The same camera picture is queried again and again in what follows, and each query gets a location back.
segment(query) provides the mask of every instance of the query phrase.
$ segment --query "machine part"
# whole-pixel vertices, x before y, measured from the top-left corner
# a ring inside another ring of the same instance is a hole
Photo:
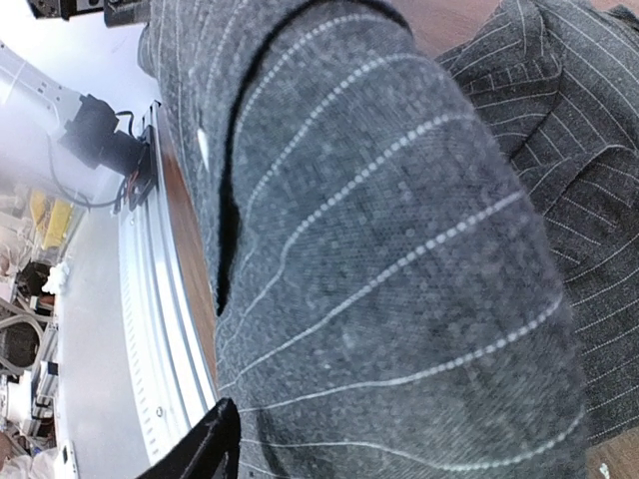
[[[42,334],[42,342],[40,343],[40,350],[42,351],[41,358],[38,364],[33,365],[33,377],[34,379],[40,377],[40,367],[42,364],[52,361],[56,351],[58,349],[58,324],[50,322]]]
[[[165,457],[139,479],[238,478],[242,427],[238,407],[223,398]]]
[[[104,11],[108,27],[147,23],[150,0],[27,0],[36,18],[62,18]]]
[[[42,361],[38,387],[34,398],[36,407],[50,407],[56,393],[58,392],[58,363]]]
[[[102,10],[104,0],[28,0],[36,18],[62,18],[69,20],[77,15]]]
[[[65,441],[54,464],[55,477],[59,479],[78,479],[76,452],[71,441]]]
[[[38,336],[38,352],[36,353],[33,364],[37,364],[38,362],[40,362],[40,357],[42,355],[42,350],[39,345],[42,343],[43,331],[40,327],[40,324],[38,324],[38,321],[36,321],[33,315],[25,313],[3,319],[2,321],[0,321],[0,329],[5,329],[9,326],[20,323],[29,324],[36,331],[36,334]],[[1,374],[12,374],[19,376],[26,373],[26,369],[24,367],[17,366],[6,357],[0,356],[0,364],[3,366],[3,368],[0,369]]]
[[[142,136],[142,141],[147,148],[143,152],[143,159],[135,172],[128,193],[129,211],[147,200],[151,190],[158,184],[158,163],[155,141],[155,129],[148,126]]]
[[[31,422],[31,372],[25,371],[20,377],[19,382],[7,383],[7,415],[6,418],[18,424],[24,434],[29,431],[23,429],[22,425],[26,424],[26,429],[30,428]]]
[[[90,168],[104,165],[125,178],[137,172],[141,183],[130,187],[137,187],[144,198],[148,194],[154,176],[149,141],[118,131],[118,114],[106,102],[64,88],[0,42],[0,107],[5,106],[26,113],[44,129],[49,141],[59,142]],[[77,205],[97,208],[74,199],[62,187],[55,173],[51,144],[49,155],[51,180],[60,194]],[[113,202],[99,207],[118,203],[121,193]]]
[[[13,454],[16,456],[29,456],[29,452],[24,449],[17,441],[17,436],[20,435],[20,431],[13,424],[9,424],[7,430],[5,431],[6,436],[11,441],[11,446],[13,450]]]
[[[66,122],[80,111],[80,99],[79,93],[55,82],[0,41],[0,107],[25,112],[57,141]]]
[[[150,20],[150,0],[108,0],[104,6],[107,27],[148,23]]]
[[[120,216],[120,279],[131,383],[151,464],[160,461],[215,405],[169,216],[163,157],[168,123],[152,107],[158,187],[143,208]]]
[[[77,115],[65,125],[63,147],[89,167],[104,165],[125,177],[150,161],[147,143],[116,131],[120,120],[106,102],[88,95],[80,97],[80,103]]]

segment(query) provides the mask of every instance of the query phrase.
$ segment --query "metal platform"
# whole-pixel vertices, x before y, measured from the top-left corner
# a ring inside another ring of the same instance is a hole
[[[158,106],[145,118],[162,157]],[[59,440],[80,478],[133,478],[157,463],[215,405],[185,293],[162,162],[159,186],[134,212],[91,212],[67,254],[60,298]],[[114,179],[113,191],[118,179]]]

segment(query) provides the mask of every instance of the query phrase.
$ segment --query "pinstripe suit jacket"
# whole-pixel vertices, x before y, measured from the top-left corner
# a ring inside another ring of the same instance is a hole
[[[439,58],[545,217],[574,310],[590,440],[639,423],[639,21],[506,0]]]
[[[217,288],[241,477],[583,477],[542,221],[405,23],[373,0],[162,0],[152,17],[141,56]]]

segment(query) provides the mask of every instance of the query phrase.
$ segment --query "pinstripe suit sleeve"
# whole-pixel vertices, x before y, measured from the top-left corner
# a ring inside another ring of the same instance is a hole
[[[205,3],[154,3],[142,51],[228,282],[243,477],[583,475],[543,225],[453,80],[385,4]]]

